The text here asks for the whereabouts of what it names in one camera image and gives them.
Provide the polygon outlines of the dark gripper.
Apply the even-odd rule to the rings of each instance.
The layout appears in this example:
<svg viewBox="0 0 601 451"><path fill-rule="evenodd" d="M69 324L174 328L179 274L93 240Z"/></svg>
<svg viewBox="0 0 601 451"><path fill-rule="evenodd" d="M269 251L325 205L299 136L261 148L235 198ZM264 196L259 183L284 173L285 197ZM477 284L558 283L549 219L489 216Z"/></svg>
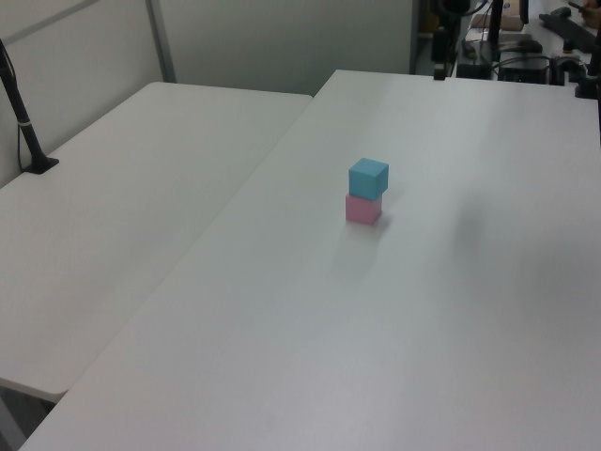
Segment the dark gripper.
<svg viewBox="0 0 601 451"><path fill-rule="evenodd" d="M434 31L432 36L432 51L431 60L435 63L434 68L434 80L444 81L446 78L446 65L444 64L447 59L447 29L438 28Z"/></svg>

